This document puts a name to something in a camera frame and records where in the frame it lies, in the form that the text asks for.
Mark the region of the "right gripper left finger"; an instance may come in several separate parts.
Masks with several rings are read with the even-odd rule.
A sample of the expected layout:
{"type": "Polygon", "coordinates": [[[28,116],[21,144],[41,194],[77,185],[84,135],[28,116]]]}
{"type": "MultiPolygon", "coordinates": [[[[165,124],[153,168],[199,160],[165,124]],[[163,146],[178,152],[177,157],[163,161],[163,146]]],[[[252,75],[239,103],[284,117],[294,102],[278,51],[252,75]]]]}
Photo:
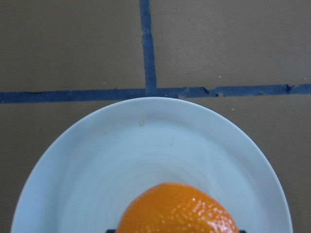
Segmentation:
{"type": "Polygon", "coordinates": [[[116,232],[115,229],[108,229],[108,230],[106,230],[106,233],[115,233],[115,232],[116,232]]]}

